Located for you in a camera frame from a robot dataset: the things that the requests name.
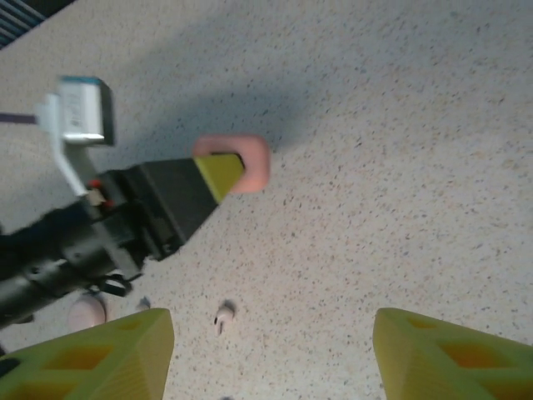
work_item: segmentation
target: white floor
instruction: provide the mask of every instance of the white floor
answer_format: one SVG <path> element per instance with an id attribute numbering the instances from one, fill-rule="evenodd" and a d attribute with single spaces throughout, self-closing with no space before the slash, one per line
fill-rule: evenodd
<path id="1" fill-rule="evenodd" d="M 531 7 L 79 0 L 0 52 L 0 110 L 31 112 L 58 74 L 103 78 L 118 145 L 92 152 L 101 170 L 264 135 L 268 189 L 228 198 L 111 315 L 172 310 L 167 399 L 384 399 L 378 308 L 533 343 Z M 73 200 L 34 127 L 0 126 L 0 169 L 8 231 Z M 0 342 L 66 333 L 73 299 Z"/>

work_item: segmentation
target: black cable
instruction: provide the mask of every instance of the black cable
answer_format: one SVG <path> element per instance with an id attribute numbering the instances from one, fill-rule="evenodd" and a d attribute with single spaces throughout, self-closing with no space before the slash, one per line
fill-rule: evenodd
<path id="1" fill-rule="evenodd" d="M 8 112 L 0 112 L 0 123 L 35 125 L 37 124 L 37 117 L 29 114 L 10 114 Z"/>

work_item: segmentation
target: small white object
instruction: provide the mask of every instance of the small white object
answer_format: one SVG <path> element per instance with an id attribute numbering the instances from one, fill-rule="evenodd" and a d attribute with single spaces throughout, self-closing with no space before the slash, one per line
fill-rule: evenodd
<path id="1" fill-rule="evenodd" d="M 220 307 L 215 316 L 215 329 L 217 336 L 222 335 L 225 326 L 233 321 L 235 313 L 229 307 Z"/>
<path id="2" fill-rule="evenodd" d="M 106 310 L 96 297 L 84 294 L 70 308 L 68 326 L 73 332 L 105 323 Z"/>
<path id="3" fill-rule="evenodd" d="M 138 312 L 146 311 L 150 308 L 152 308 L 152 305 L 150 304 L 150 300 L 148 300 L 148 297 L 143 297 L 138 303 L 138 305 L 135 307 Z"/>

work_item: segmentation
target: black cylinder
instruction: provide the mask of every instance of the black cylinder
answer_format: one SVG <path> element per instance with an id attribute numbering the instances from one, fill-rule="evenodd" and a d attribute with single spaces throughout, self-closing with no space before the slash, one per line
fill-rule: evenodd
<path id="1" fill-rule="evenodd" d="M 79 202 L 1 236 L 0 262 L 0 329 L 115 269 Z"/>

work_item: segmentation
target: pink foam object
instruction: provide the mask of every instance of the pink foam object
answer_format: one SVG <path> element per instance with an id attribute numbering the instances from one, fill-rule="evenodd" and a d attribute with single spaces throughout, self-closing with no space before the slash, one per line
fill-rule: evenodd
<path id="1" fill-rule="evenodd" d="M 270 179 L 270 148 L 261 136 L 206 135 L 200 137 L 192 149 L 193 157 L 213 153 L 236 153 L 244 164 L 244 173 L 232 188 L 232 193 L 254 193 L 262 190 Z"/>
<path id="2" fill-rule="evenodd" d="M 102 302 L 88 294 L 82 295 L 68 313 L 68 326 L 72 332 L 96 327 L 106 321 L 106 309 Z"/>

